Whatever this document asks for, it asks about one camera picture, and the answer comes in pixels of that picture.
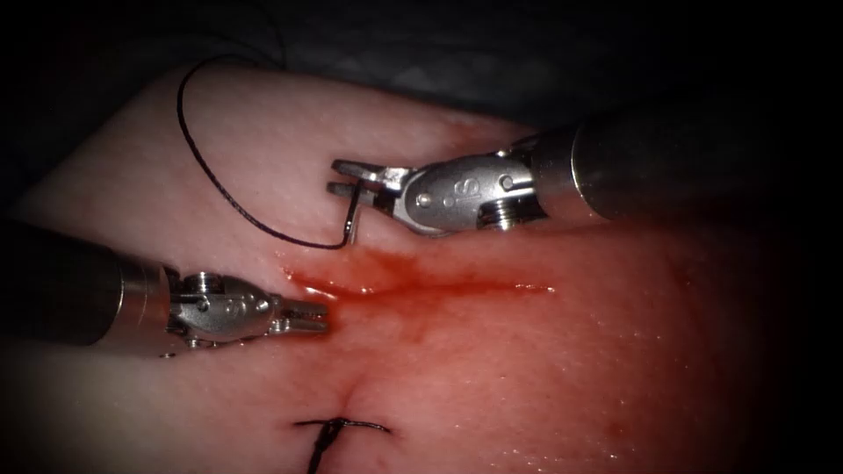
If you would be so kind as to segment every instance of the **blood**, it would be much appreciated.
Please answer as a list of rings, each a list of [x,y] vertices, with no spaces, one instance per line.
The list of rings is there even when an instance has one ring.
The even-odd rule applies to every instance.
[[[404,324],[400,341],[415,344],[424,341],[431,330],[449,324],[453,303],[461,298],[484,297],[481,301],[489,301],[555,292],[550,286],[524,282],[523,276],[508,276],[515,272],[480,272],[471,263],[450,264],[448,271],[443,271],[442,266],[431,266],[429,261],[425,265],[415,255],[362,247],[343,253],[340,260],[350,271],[348,275],[338,274],[334,262],[310,265],[307,270],[284,269],[290,281],[312,300],[328,307],[332,334],[348,324],[398,317]],[[454,262],[448,255],[437,260]],[[357,308],[353,320],[347,317],[351,306]],[[321,341],[329,342],[331,338]]]

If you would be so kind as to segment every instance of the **screw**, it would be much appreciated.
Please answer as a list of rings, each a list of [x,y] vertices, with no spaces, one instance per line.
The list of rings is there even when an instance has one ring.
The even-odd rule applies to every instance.
[[[501,187],[504,190],[511,190],[512,185],[513,185],[512,176],[510,176],[510,175],[501,176]]]
[[[208,311],[208,308],[211,307],[211,303],[208,301],[208,298],[202,298],[196,302],[196,309],[200,310],[201,312]]]
[[[433,198],[428,193],[423,192],[415,198],[415,203],[420,207],[430,207],[433,204]]]

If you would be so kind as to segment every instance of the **black suture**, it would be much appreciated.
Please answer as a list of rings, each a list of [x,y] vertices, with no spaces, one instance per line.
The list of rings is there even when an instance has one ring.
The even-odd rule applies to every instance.
[[[284,69],[285,66],[286,66],[286,48],[285,48],[285,45],[284,45],[284,39],[281,35],[281,32],[280,32],[280,30],[278,30],[277,25],[275,25],[274,22],[271,21],[271,16],[269,15],[269,12],[267,12],[265,10],[263,5],[253,4],[253,6],[262,10],[262,12],[269,19],[270,24],[273,26],[273,29],[275,31],[278,46],[282,50],[283,57],[282,57],[281,62],[278,63],[278,62],[272,61],[271,59],[270,59],[270,62],[273,62],[274,64],[279,66],[281,69]],[[264,59],[268,58],[267,54],[264,54],[262,51],[260,51],[256,48],[250,47],[249,49],[256,50],[261,56],[264,57]],[[245,220],[250,222],[253,226],[257,227],[261,231],[264,231],[265,233],[268,233],[269,235],[271,235],[271,236],[273,236],[277,239],[280,239],[282,241],[287,241],[287,242],[290,242],[290,243],[295,244],[295,245],[300,245],[302,247],[318,248],[318,249],[323,249],[323,250],[337,250],[337,249],[345,247],[346,245],[349,244],[350,237],[351,237],[351,235],[353,234],[353,231],[354,231],[355,218],[356,218],[356,215],[357,215],[357,202],[360,198],[360,191],[362,189],[362,184],[359,181],[357,181],[357,184],[356,184],[356,186],[354,188],[354,191],[351,195],[351,200],[349,202],[349,211],[346,213],[345,223],[342,227],[342,240],[339,243],[336,243],[336,244],[324,244],[324,243],[319,243],[319,242],[303,241],[301,239],[297,239],[297,238],[292,237],[292,236],[290,236],[286,233],[279,232],[279,231],[265,225],[258,218],[256,218],[255,216],[250,214],[248,211],[246,211],[246,209],[244,209],[243,206],[241,206],[240,203],[238,203],[234,199],[234,197],[231,195],[231,193],[229,193],[228,190],[226,190],[226,188],[222,185],[222,183],[217,178],[217,176],[213,173],[213,171],[211,171],[211,168],[208,166],[208,163],[205,161],[205,158],[199,152],[199,148],[196,145],[196,141],[193,139],[193,137],[191,136],[191,132],[188,129],[187,120],[184,118],[184,90],[187,87],[187,83],[190,81],[190,79],[193,77],[193,75],[196,74],[197,71],[199,71],[201,68],[205,67],[206,65],[208,65],[211,62],[221,61],[221,60],[226,59],[226,58],[237,59],[237,60],[245,60],[246,62],[256,64],[256,61],[254,61],[254,60],[252,60],[252,59],[250,59],[246,56],[239,55],[239,54],[221,54],[221,55],[218,55],[218,56],[213,56],[211,58],[207,58],[203,61],[200,61],[199,64],[197,64],[190,71],[188,71],[187,74],[184,75],[184,78],[182,79],[181,83],[178,86],[178,92],[177,92],[177,96],[176,96],[176,114],[178,116],[178,124],[179,124],[179,127],[181,127],[182,135],[184,136],[184,140],[187,142],[188,147],[190,147],[191,152],[193,153],[193,157],[196,159],[196,162],[199,164],[199,167],[201,167],[202,170],[205,171],[205,174],[208,176],[208,179],[211,180],[211,183],[213,183],[214,187],[217,188],[217,190],[220,192],[220,194],[222,194],[222,196],[226,199],[226,201],[228,201],[228,203],[237,212],[239,212],[240,215]]]
[[[332,418],[331,420],[308,420],[296,421],[293,426],[301,427],[305,425],[322,425],[319,430],[319,436],[313,442],[313,455],[310,457],[310,462],[307,465],[307,474],[316,474],[319,469],[319,463],[322,460],[322,454],[328,450],[331,444],[336,441],[336,437],[340,435],[340,430],[344,427],[370,427],[379,429],[380,431],[391,434],[393,431],[388,427],[378,425],[376,423],[369,423],[366,421],[353,421],[347,418]]]

